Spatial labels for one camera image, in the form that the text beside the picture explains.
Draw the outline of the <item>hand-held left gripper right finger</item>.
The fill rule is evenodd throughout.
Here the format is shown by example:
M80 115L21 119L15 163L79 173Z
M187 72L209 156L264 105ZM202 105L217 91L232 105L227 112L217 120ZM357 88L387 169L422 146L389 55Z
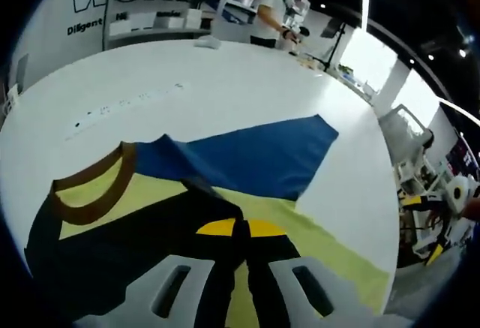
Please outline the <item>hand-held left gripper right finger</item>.
M261 327L372 327L355 285L300 255L279 227L246 221L248 288Z

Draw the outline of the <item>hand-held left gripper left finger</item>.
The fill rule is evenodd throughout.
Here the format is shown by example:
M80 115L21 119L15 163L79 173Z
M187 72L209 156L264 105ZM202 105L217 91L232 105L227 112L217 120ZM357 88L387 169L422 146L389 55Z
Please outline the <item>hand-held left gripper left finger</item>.
M243 221L209 222L126 287L124 302L76 327L223 327L243 262Z

